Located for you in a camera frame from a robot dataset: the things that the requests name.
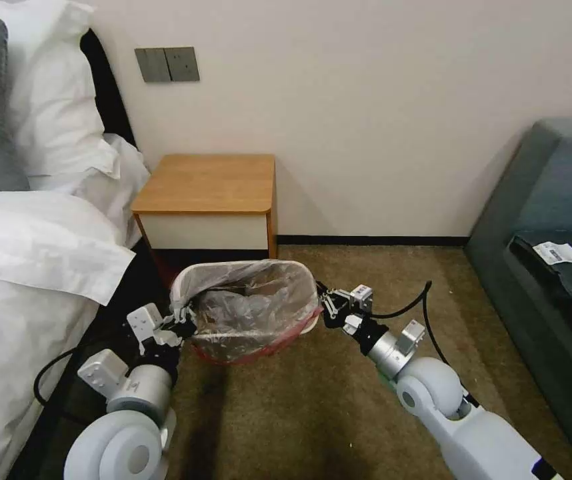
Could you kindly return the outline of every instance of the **receipt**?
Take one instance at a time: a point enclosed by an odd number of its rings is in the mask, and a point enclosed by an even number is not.
[[[533,250],[548,265],[568,262],[572,263],[572,247],[568,243],[559,245],[553,242],[543,242],[533,247]]]

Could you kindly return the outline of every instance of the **clear plastic bag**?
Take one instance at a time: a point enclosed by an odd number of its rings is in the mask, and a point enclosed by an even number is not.
[[[202,263],[173,282],[175,316],[191,302],[197,352],[215,363],[243,363],[284,348],[321,312],[311,272],[286,260]]]

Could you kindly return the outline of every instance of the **white wall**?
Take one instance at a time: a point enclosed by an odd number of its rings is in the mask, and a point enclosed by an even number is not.
[[[572,115],[568,0],[87,0],[149,164],[278,159],[279,232],[466,235],[534,120]],[[193,45],[201,82],[133,49]]]

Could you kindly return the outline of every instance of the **light switch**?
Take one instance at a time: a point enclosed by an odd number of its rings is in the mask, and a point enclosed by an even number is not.
[[[144,82],[170,82],[171,74],[163,48],[135,49]]]
[[[172,81],[199,81],[195,48],[165,48],[164,52]]]

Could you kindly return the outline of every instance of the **carpet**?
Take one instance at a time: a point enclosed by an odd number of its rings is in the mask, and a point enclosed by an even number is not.
[[[283,245],[279,256],[330,287],[372,287],[375,312],[404,306],[433,280],[431,324],[462,382],[572,480],[572,448],[460,248]],[[388,325],[399,334],[412,318],[421,320],[419,307]],[[437,356],[428,336],[419,354]],[[169,480],[452,478],[372,362],[323,322],[250,365],[210,365],[186,348],[172,404]]]

